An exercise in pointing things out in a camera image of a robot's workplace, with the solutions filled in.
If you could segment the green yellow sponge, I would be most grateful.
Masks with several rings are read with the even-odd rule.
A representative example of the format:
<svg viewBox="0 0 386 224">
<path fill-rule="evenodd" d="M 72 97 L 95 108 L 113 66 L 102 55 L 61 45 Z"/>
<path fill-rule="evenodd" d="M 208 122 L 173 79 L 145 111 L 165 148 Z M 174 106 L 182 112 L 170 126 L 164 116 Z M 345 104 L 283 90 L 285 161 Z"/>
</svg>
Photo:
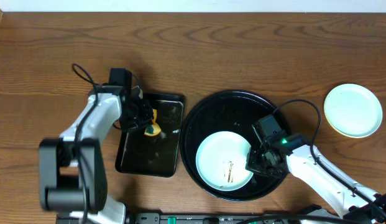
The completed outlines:
<svg viewBox="0 0 386 224">
<path fill-rule="evenodd" d="M 162 131 L 160 126 L 157 123 L 157 110 L 153 109 L 153 119 L 151 120 L 151 123 L 146 127 L 144 134 L 146 136 L 157 136 Z"/>
</svg>

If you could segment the light blue plate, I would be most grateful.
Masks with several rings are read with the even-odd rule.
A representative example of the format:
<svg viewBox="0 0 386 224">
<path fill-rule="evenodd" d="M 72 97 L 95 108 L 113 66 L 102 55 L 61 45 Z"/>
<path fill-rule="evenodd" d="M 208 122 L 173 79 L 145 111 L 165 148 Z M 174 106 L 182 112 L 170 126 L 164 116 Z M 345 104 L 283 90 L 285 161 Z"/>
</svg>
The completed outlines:
<svg viewBox="0 0 386 224">
<path fill-rule="evenodd" d="M 333 88 L 324 100 L 324 115 L 330 126 L 350 138 L 365 138 L 382 124 L 378 98 L 367 88 L 346 83 Z"/>
<path fill-rule="evenodd" d="M 223 192 L 248 184 L 253 172 L 246 169 L 249 142 L 241 135 L 220 131 L 205 138 L 196 153 L 196 168 L 211 188 Z"/>
</svg>

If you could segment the yellow plate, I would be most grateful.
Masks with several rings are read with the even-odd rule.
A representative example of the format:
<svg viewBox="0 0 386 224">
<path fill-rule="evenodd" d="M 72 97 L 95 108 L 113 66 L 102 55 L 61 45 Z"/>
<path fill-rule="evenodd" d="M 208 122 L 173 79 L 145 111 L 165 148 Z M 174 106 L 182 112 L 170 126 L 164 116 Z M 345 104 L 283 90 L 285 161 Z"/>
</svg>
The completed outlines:
<svg viewBox="0 0 386 224">
<path fill-rule="evenodd" d="M 338 134 L 341 134 L 342 136 L 345 136 L 347 138 L 354 138 L 354 139 L 360 139 L 360 138 L 366 138 L 367 136 L 364 135 L 364 136 L 360 136 L 360 135 L 351 135 L 351 134 L 346 134 L 344 132 L 341 132 L 340 130 L 338 130 L 337 128 L 335 128 L 335 126 L 331 123 L 331 120 L 329 119 L 329 116 L 327 115 L 327 113 L 325 112 L 324 110 L 324 115 L 325 115 L 325 118 L 327 120 L 327 123 L 330 125 L 330 127 L 336 131 Z"/>
</svg>

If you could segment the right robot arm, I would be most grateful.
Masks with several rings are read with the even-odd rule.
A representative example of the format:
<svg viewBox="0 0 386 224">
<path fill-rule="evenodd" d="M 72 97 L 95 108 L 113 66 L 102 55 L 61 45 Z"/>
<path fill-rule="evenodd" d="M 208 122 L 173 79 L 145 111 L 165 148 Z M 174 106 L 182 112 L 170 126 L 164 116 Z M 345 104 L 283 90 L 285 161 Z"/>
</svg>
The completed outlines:
<svg viewBox="0 0 386 224">
<path fill-rule="evenodd" d="M 292 174 L 309 185 L 343 219 L 386 223 L 386 194 L 363 186 L 332 164 L 301 134 L 261 137 L 247 153 L 246 170 L 284 178 Z"/>
</svg>

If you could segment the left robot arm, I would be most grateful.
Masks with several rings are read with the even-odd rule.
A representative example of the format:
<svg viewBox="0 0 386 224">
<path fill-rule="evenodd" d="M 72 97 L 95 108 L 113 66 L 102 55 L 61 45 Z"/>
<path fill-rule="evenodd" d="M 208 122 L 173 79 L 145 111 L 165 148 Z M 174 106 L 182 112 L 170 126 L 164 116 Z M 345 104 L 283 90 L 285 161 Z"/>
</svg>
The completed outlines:
<svg viewBox="0 0 386 224">
<path fill-rule="evenodd" d="M 145 127 L 152 118 L 139 86 L 94 86 L 74 123 L 39 144 L 42 209 L 77 223 L 126 223 L 126 205 L 108 194 L 101 145 L 116 121 L 127 131 Z"/>
</svg>

